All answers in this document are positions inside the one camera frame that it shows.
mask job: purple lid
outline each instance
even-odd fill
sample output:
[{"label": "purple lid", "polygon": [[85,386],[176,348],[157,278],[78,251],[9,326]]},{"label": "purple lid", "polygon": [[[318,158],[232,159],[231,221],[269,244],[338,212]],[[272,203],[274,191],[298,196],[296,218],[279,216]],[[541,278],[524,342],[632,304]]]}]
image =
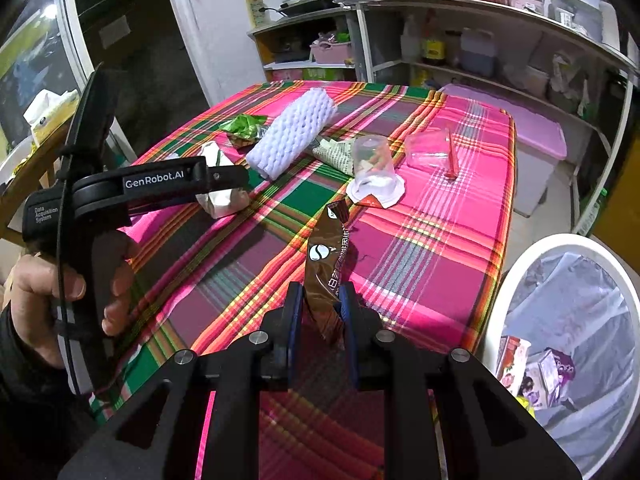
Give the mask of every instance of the purple lid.
[{"label": "purple lid", "polygon": [[516,125],[518,142],[523,142],[556,160],[565,160],[566,142],[564,142],[564,134],[560,124],[520,105],[468,86],[448,84],[444,85],[440,91],[505,110],[511,115]]}]

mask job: brown wrapper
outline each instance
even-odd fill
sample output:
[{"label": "brown wrapper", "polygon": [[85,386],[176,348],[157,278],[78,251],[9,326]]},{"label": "brown wrapper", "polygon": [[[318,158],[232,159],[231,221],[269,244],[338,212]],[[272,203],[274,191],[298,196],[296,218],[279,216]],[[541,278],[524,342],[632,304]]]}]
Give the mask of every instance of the brown wrapper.
[{"label": "brown wrapper", "polygon": [[327,204],[306,244],[306,302],[318,330],[329,343],[340,337],[342,326],[334,304],[349,247],[349,232],[344,227],[348,220],[349,208],[344,200]]}]

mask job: clear plastic cup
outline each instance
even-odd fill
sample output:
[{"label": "clear plastic cup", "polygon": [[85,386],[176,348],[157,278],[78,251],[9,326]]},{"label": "clear plastic cup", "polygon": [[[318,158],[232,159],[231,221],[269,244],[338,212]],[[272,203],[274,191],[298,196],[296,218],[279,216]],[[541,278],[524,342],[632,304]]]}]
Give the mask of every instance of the clear plastic cup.
[{"label": "clear plastic cup", "polygon": [[398,180],[386,137],[357,137],[352,153],[356,188],[375,196],[391,195]]}]

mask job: tiled floor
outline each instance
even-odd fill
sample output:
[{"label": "tiled floor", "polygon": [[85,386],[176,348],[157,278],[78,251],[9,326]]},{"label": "tiled floor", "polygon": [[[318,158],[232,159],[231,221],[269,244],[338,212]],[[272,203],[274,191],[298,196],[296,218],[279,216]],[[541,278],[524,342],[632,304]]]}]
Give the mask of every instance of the tiled floor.
[{"label": "tiled floor", "polygon": [[538,240],[557,233],[571,232],[569,183],[573,171],[570,164],[558,164],[549,179],[546,202],[540,204],[530,218],[513,213],[503,271],[511,269],[518,257]]}]

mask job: fingernail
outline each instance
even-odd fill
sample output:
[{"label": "fingernail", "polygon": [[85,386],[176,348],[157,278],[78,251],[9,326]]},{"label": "fingernail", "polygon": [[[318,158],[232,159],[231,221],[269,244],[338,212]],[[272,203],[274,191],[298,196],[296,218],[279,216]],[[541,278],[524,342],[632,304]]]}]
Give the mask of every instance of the fingernail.
[{"label": "fingernail", "polygon": [[86,290],[86,281],[82,276],[78,276],[74,280],[74,286],[71,288],[71,299],[77,300],[78,298],[82,298],[82,296],[84,296],[85,290]]}]

